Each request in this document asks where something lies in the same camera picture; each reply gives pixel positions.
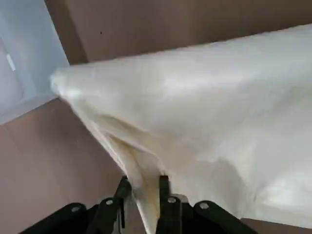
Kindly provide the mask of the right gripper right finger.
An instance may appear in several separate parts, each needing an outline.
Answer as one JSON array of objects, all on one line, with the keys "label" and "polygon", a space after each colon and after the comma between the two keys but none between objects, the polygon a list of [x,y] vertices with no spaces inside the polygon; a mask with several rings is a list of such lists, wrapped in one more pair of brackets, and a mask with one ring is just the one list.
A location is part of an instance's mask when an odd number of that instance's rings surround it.
[{"label": "right gripper right finger", "polygon": [[191,206],[171,194],[169,177],[159,177],[157,234],[255,234],[238,218],[209,200]]}]

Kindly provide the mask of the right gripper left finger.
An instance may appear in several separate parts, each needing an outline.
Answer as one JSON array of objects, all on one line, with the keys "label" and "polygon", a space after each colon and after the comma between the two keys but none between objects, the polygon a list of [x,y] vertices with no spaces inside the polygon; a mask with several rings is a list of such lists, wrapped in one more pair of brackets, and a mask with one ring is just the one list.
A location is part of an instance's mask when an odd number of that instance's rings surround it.
[{"label": "right gripper left finger", "polygon": [[125,201],[132,187],[123,176],[112,197],[87,208],[70,203],[22,231],[23,234],[120,234],[125,228]]}]

